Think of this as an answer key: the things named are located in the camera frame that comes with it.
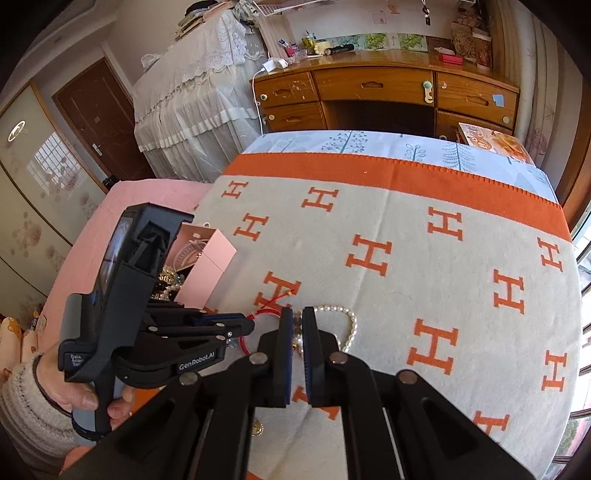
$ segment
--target white cable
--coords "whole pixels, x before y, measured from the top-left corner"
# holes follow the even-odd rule
[[[259,116],[259,123],[261,124],[261,136],[264,135],[263,131],[262,131],[262,118],[261,118],[261,113],[258,109],[258,102],[256,101],[256,93],[255,93],[255,77],[259,74],[259,73],[263,73],[265,71],[264,67],[261,68],[258,72],[256,72],[253,76],[252,76],[252,98],[255,101],[255,107],[256,107],[256,114]]]

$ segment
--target pink bedsheet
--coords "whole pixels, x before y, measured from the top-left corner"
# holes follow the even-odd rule
[[[210,188],[207,183],[166,179],[116,184],[80,233],[61,267],[41,312],[41,321],[47,324],[40,331],[39,348],[46,350],[59,340],[67,296],[91,291],[107,243],[128,206],[150,202],[193,213]]]

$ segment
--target keychain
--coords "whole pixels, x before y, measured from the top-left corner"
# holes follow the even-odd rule
[[[423,13],[425,14],[425,23],[431,26],[431,12],[427,8],[427,0],[421,0],[423,2]]]

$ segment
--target blue patterned sheet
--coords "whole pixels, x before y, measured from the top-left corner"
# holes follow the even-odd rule
[[[435,138],[356,130],[279,132],[257,138],[244,153],[324,152],[398,158],[453,168],[514,185],[558,203],[539,168],[481,148]]]

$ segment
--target green leaf picture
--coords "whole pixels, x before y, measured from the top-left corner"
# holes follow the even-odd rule
[[[398,39],[402,50],[427,51],[427,42],[423,35],[399,33]]]
[[[366,33],[365,48],[369,48],[370,50],[384,48],[387,36],[388,35],[386,33]]]

